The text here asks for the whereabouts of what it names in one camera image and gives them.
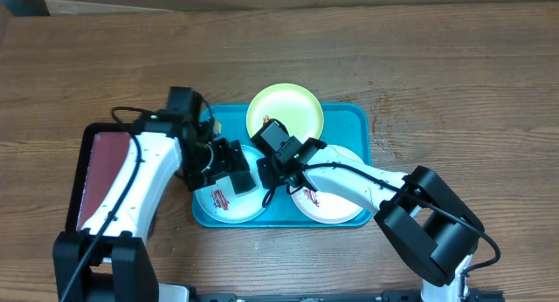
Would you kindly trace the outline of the light blue plate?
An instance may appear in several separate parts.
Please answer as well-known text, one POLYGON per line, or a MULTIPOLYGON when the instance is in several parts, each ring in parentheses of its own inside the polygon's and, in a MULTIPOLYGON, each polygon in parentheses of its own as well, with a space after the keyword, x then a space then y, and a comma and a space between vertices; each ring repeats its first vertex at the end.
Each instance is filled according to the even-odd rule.
POLYGON ((220 179, 216 184, 193 193, 193 201, 197 202, 203 213, 220 223, 245 223, 265 211, 262 201, 267 190, 259 179, 257 166, 257 160, 264 156, 256 148, 246 145, 242 145, 241 148, 255 183, 253 189, 237 194, 229 179, 220 179))

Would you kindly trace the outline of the yellow-green plate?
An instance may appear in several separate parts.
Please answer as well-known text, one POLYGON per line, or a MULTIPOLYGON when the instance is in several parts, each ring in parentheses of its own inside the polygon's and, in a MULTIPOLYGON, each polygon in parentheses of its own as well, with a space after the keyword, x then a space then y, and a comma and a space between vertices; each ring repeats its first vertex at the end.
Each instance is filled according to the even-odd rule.
POLYGON ((260 91, 246 114, 246 128, 253 137, 270 119, 282 123, 290 136, 304 144, 308 138, 318 140, 324 127, 320 102, 302 86, 279 83, 260 91))

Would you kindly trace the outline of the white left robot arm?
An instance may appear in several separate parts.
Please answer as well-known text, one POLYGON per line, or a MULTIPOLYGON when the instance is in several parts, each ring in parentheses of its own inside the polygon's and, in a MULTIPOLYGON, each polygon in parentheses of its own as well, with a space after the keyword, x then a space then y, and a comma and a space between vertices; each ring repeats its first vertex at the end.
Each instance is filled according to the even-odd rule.
POLYGON ((99 207, 81 230, 53 248, 62 301, 187 301, 184 285, 157 280, 145 242, 162 193, 177 170, 191 190, 227 202, 259 189, 237 142, 214 141, 214 120, 197 110, 140 110, 127 127, 128 153, 99 207))

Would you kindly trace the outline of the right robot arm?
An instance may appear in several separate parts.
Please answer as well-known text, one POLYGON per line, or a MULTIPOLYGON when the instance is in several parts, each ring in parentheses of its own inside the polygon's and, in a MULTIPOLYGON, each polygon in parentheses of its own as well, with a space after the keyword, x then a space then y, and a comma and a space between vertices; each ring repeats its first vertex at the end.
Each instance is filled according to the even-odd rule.
POLYGON ((373 168, 349 158, 349 151, 313 138, 268 141, 252 137, 265 158, 259 164, 272 200, 283 184, 339 196, 370 212, 398 256, 423 280, 423 301, 467 301, 466 285, 479 240, 496 243, 479 218, 433 170, 410 174, 373 168))

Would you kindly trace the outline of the green and yellow sponge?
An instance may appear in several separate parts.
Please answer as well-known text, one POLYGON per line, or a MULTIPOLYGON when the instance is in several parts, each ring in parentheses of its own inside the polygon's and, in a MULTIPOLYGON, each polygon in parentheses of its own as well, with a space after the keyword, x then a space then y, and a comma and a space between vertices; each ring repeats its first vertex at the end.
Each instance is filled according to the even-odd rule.
POLYGON ((240 170, 230 173, 231 185, 236 195, 243 195, 256 188, 252 174, 249 170, 240 170))

